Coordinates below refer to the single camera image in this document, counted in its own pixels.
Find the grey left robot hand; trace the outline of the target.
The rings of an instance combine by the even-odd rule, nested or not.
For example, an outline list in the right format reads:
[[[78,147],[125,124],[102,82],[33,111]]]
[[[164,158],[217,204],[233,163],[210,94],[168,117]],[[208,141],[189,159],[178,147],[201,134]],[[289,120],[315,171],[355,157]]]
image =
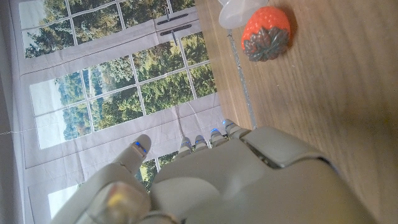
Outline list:
[[[184,138],[150,189],[136,178],[151,146],[140,135],[92,175],[53,223],[374,223],[319,150],[272,127],[224,121],[226,134]]]

